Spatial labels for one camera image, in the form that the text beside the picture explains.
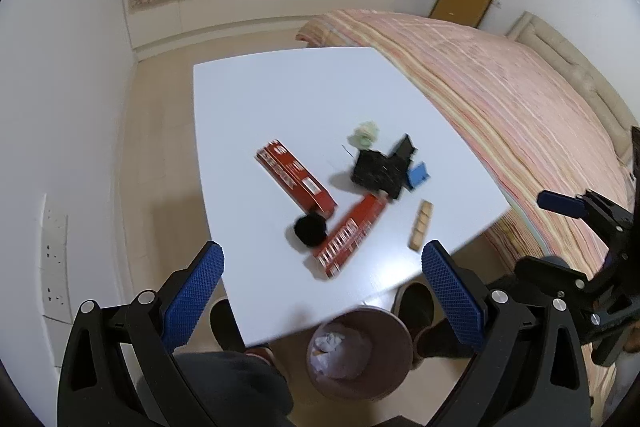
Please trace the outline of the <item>tan wooden strip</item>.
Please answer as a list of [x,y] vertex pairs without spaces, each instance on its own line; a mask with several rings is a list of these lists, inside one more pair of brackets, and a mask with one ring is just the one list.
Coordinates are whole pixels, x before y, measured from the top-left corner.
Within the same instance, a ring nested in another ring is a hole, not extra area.
[[428,227],[431,223],[432,213],[433,204],[431,202],[427,202],[427,200],[422,200],[409,236],[408,247],[413,251],[420,251],[423,247]]

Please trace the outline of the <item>black fuzzy ball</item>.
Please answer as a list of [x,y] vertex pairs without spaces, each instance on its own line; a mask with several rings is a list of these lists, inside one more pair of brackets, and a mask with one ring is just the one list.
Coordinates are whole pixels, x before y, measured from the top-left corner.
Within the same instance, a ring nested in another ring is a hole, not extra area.
[[294,223],[296,237],[308,248],[319,247],[328,237],[326,218],[311,211]]

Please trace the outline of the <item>red surprise toothpaste box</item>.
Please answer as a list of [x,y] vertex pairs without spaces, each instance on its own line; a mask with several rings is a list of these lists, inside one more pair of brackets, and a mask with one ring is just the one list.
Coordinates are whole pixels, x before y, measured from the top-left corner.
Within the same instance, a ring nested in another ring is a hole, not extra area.
[[386,206],[385,194],[367,194],[314,251],[314,259],[328,279],[333,279],[341,271],[367,238]]

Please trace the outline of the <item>small blue block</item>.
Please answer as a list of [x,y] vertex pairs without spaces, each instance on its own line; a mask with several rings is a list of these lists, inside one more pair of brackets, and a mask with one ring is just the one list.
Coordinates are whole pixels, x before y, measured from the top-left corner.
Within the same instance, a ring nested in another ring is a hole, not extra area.
[[426,170],[426,166],[423,161],[414,166],[411,166],[407,171],[406,185],[410,191],[415,190],[418,186],[428,180],[430,175]]

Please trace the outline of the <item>red box with white label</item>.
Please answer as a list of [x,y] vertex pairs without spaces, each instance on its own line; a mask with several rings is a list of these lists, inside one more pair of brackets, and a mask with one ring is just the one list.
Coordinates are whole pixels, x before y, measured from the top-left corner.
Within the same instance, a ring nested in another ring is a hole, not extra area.
[[260,148],[256,159],[301,210],[314,211],[324,219],[333,216],[337,208],[333,197],[280,141],[273,140]]

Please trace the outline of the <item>pink round trash bin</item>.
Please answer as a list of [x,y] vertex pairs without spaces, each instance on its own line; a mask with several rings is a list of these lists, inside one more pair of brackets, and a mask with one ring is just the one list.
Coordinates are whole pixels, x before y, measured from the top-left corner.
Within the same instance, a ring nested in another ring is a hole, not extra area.
[[306,354],[311,384],[333,400],[378,401],[408,375],[413,344],[407,327],[390,312],[359,307],[321,324]]

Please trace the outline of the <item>bed with striped cover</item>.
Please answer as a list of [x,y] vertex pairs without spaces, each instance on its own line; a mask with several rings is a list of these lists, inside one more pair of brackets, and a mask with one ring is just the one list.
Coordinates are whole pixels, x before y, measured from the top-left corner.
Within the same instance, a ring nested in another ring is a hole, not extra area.
[[356,9],[315,16],[296,37],[315,48],[370,46],[435,105],[510,202],[485,234],[506,267],[557,255],[590,277],[600,270],[601,239],[536,198],[592,190],[625,206],[623,165],[596,112],[534,50],[443,20]]

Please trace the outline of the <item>person's left leg and shoe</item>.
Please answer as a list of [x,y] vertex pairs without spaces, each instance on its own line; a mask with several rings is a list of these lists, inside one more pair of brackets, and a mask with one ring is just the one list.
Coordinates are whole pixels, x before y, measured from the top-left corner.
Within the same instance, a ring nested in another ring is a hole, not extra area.
[[180,353],[175,360],[218,426],[289,426],[294,401],[270,347],[245,346],[229,300],[209,312],[220,349]]

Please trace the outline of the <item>black patterned crumpled wrapper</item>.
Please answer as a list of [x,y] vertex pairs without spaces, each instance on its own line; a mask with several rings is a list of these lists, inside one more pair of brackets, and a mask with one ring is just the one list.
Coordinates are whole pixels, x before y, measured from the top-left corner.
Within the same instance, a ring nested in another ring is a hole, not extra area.
[[388,198],[398,199],[408,168],[408,161],[396,154],[386,156],[377,150],[360,150],[350,179],[370,192],[384,192]]

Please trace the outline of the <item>white bedside cabinet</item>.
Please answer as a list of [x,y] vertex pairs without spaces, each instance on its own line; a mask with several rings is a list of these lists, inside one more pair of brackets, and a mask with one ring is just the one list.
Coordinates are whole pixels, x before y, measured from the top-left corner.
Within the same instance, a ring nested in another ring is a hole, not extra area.
[[[421,202],[427,235],[454,253],[509,209],[497,182],[439,110],[371,48],[306,48],[223,58],[193,69],[194,129],[210,235],[224,250],[224,289],[244,343],[309,329],[360,305],[389,308],[421,271],[408,245]],[[375,148],[409,138],[428,178],[384,210],[341,272],[327,279],[293,231],[299,207],[259,164],[279,141],[316,177],[343,218],[362,197],[349,139],[371,121]]]

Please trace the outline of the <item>beige padded headboard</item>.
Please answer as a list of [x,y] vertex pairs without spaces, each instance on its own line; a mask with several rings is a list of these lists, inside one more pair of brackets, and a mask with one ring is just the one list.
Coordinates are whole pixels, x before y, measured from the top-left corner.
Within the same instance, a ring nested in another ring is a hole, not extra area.
[[587,102],[608,132],[620,162],[631,163],[631,128],[638,121],[612,84],[573,43],[539,16],[524,12],[506,38],[533,49]]

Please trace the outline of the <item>green white crumpled paper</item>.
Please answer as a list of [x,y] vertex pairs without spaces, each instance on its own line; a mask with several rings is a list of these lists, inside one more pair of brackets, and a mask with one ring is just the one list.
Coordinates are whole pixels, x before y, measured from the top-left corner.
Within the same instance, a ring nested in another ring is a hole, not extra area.
[[357,150],[370,150],[371,146],[378,141],[379,133],[378,125],[374,121],[367,121],[360,124],[352,135],[349,135],[347,141]]

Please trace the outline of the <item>yellow framed board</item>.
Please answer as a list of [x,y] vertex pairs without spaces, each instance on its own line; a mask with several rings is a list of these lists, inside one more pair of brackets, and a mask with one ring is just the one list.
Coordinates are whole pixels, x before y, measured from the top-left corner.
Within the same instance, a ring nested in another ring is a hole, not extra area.
[[494,0],[436,0],[429,18],[477,28]]

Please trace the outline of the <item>white wall socket panel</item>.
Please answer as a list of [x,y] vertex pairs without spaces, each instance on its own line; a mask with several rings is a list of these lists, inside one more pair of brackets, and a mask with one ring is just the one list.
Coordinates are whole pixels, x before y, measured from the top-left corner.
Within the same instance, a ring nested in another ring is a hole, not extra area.
[[67,280],[68,216],[53,202],[49,194],[43,196],[40,229],[40,282],[43,315],[70,324],[70,297]]

